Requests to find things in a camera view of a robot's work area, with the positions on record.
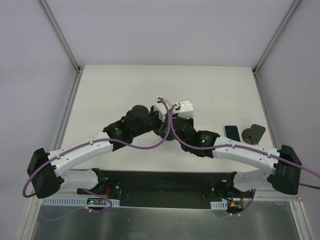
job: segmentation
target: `white table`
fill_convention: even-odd
[[[150,108],[156,96],[172,104],[191,100],[194,128],[223,135],[225,125],[237,125],[239,134],[252,124],[267,128],[259,145],[272,147],[268,126],[250,67],[86,65],[70,115],[63,147],[95,135],[119,120],[134,105]],[[151,146],[161,138],[153,132],[133,143]],[[232,160],[200,158],[181,149],[177,141],[166,141],[152,150],[124,147],[97,156],[76,169],[247,172],[251,166]]]

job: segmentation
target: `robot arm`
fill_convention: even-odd
[[[172,107],[169,101],[165,100],[164,102],[169,108]],[[165,132],[168,131],[168,122],[167,111],[163,103],[158,102],[151,107],[150,111],[144,106],[137,105],[119,121],[110,124],[103,131],[74,146],[48,153],[43,148],[36,150],[27,169],[28,175],[31,176],[44,163],[47,163],[47,165],[31,180],[35,194],[41,199],[62,189],[83,188],[94,190],[96,193],[101,192],[106,187],[106,177],[98,168],[90,170],[70,169],[94,156],[111,153],[124,147],[125,145],[121,141],[131,144],[133,138],[150,131],[164,136]],[[264,149],[256,145],[236,142],[210,131],[196,131],[193,128],[193,106],[189,100],[180,101],[179,108],[174,110],[173,126],[177,136],[183,142],[190,144],[191,147],[217,146],[214,150],[202,150],[192,149],[181,144],[184,151],[198,157],[229,159],[257,168],[258,170],[251,172],[237,172],[235,174],[233,182],[229,184],[237,190],[245,192],[249,189],[273,187],[286,194],[298,193],[298,185],[296,184],[299,184],[300,169],[289,165],[281,165],[278,160],[270,157],[270,155],[281,156],[281,151],[279,152],[275,148]],[[257,152],[245,149],[248,147],[257,150]],[[286,159],[290,159],[292,157],[291,153],[282,157],[289,156]]]

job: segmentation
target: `white wall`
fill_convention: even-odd
[[[48,0],[85,64],[255,67],[293,0]]]
[[[15,238],[34,150],[49,150],[75,71],[36,0],[0,1],[0,233]]]
[[[278,147],[294,147],[302,164],[320,172],[320,1],[305,0],[258,73]],[[301,182],[320,186],[303,173]],[[320,239],[320,191],[300,187]]]

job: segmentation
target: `reflective floor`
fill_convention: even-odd
[[[42,206],[46,219],[75,209]],[[60,220],[38,218],[33,240],[298,240],[288,202],[255,201],[240,217],[225,211],[168,208],[81,209]]]

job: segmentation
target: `brown round object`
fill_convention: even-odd
[[[242,137],[243,141],[245,141],[247,144],[254,145],[254,143],[252,141],[246,141],[245,140],[247,132],[249,130],[250,130],[250,128],[246,128],[245,130],[243,130],[243,132],[241,133],[241,137]]]

